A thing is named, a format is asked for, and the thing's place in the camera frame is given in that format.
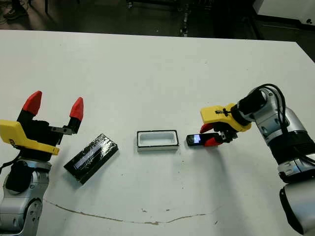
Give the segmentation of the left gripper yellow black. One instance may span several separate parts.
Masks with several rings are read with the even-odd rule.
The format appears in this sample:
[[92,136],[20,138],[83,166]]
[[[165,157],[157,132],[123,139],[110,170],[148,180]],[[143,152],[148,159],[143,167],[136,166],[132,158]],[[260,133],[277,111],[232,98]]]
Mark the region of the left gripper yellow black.
[[77,134],[84,114],[83,98],[79,97],[70,111],[70,120],[64,127],[35,125],[25,131],[20,122],[32,120],[41,105],[42,92],[36,91],[24,103],[17,121],[1,120],[0,137],[3,142],[17,149],[41,151],[50,155],[58,155],[63,135]]

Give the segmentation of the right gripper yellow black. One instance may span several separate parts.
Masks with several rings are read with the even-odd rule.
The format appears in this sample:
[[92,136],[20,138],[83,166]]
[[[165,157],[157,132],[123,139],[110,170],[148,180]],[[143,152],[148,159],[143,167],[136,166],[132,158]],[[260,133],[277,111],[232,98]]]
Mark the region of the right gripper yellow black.
[[200,110],[203,125],[200,133],[204,134],[205,147],[216,147],[230,143],[237,138],[237,133],[248,131],[252,123],[243,118],[237,105],[211,106]]

